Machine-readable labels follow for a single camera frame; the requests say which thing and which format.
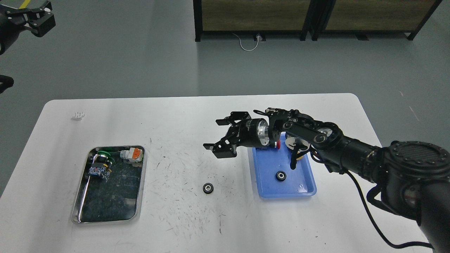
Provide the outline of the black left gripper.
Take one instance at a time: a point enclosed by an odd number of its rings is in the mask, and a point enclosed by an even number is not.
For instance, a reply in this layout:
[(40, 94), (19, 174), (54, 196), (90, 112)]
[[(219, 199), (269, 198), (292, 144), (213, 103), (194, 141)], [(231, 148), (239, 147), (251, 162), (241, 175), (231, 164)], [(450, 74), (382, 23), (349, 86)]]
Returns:
[(25, 30), (36, 37), (43, 37), (55, 27), (52, 3), (45, 1), (39, 7), (27, 7), (30, 0), (25, 0), (19, 8), (5, 5), (1, 1), (0, 8), (0, 54), (4, 54), (16, 42), (19, 34)]

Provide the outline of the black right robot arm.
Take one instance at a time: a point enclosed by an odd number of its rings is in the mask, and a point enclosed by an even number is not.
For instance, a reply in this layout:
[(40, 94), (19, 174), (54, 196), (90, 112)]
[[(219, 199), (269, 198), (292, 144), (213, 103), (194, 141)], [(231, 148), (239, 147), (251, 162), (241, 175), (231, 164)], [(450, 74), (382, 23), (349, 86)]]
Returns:
[[(449, 252), (449, 152), (421, 141), (393, 141), (378, 147), (352, 139), (332, 122), (313, 119), (298, 110), (267, 108), (254, 110), (267, 117), (251, 118), (246, 111), (233, 111), (217, 119), (217, 125), (229, 125), (224, 137), (204, 143), (217, 158), (236, 157), (236, 148), (275, 147), (281, 133), (299, 139), (291, 160), (310, 153), (315, 162), (330, 173), (347, 174), (355, 183), (364, 209), (380, 237), (392, 248), (413, 246), (431, 248), (436, 253)], [(381, 232), (367, 203), (416, 221), (428, 239), (393, 244)]]

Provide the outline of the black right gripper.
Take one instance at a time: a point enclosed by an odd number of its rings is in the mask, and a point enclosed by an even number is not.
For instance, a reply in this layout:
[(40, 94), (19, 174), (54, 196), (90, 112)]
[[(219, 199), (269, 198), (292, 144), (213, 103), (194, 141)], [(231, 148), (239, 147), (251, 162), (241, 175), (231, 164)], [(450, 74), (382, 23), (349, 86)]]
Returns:
[(236, 157), (237, 146), (250, 148), (275, 148), (269, 138), (269, 125), (263, 118), (251, 118), (247, 111), (232, 111), (229, 116), (217, 119), (217, 125), (231, 125), (226, 135), (216, 143), (204, 143), (206, 150), (217, 158)]

